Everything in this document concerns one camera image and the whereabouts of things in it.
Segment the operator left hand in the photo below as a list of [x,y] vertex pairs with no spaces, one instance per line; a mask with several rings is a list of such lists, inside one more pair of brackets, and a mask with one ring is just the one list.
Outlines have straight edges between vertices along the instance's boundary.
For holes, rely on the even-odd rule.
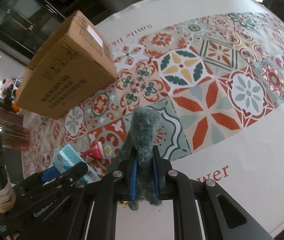
[[7,176],[7,184],[0,190],[0,213],[6,213],[13,209],[15,201],[15,191],[11,185],[9,176]]

